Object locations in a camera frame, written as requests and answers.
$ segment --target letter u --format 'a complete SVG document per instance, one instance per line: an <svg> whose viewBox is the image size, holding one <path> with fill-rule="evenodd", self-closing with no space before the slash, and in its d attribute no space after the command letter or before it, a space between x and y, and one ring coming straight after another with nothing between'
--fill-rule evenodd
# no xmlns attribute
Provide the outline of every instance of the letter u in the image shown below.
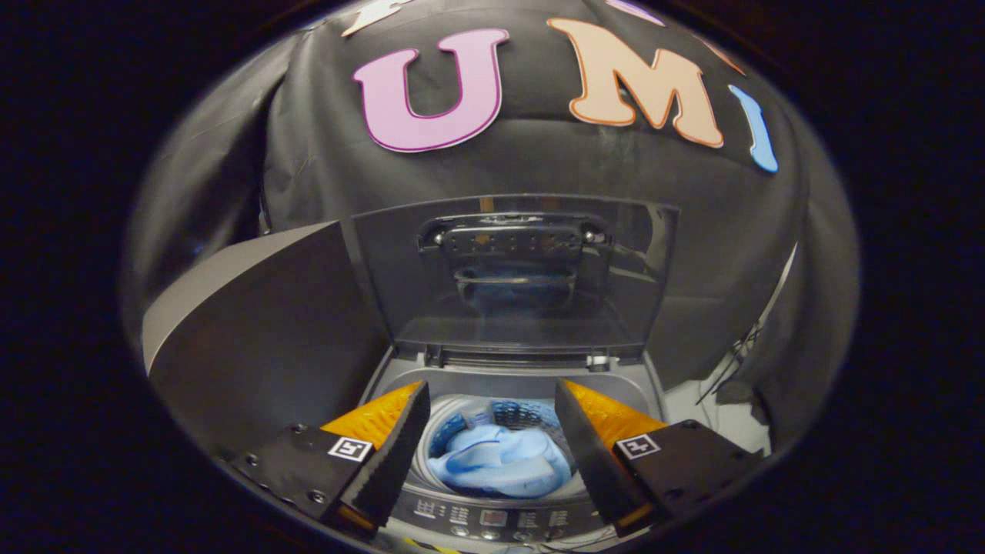
<svg viewBox="0 0 985 554"><path fill-rule="evenodd" d="M407 66L414 49L397 50L361 67L362 106L369 135L397 152L447 148L483 132L499 114L502 89L495 47L509 39L503 29L479 29L443 38L441 50L453 52L458 65L458 104L439 115L417 115L407 90Z"/></svg>

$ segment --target blue towel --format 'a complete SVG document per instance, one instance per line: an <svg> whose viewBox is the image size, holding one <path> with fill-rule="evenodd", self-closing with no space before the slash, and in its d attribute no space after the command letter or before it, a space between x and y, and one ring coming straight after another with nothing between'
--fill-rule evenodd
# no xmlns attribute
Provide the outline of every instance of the blue towel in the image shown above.
<svg viewBox="0 0 985 554"><path fill-rule="evenodd" d="M538 428L510 431L498 425L479 425L466 429L448 441L445 455L430 458L427 465L449 487L514 498L540 498L571 478L564 454Z"/></svg>

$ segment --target washing machine lid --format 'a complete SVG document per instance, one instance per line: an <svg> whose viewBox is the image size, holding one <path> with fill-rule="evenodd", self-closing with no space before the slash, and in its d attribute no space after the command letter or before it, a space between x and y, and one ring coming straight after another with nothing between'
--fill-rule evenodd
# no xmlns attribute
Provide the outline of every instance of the washing machine lid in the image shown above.
<svg viewBox="0 0 985 554"><path fill-rule="evenodd" d="M663 297L677 213L519 194L405 205L354 223L402 353L638 358Z"/></svg>

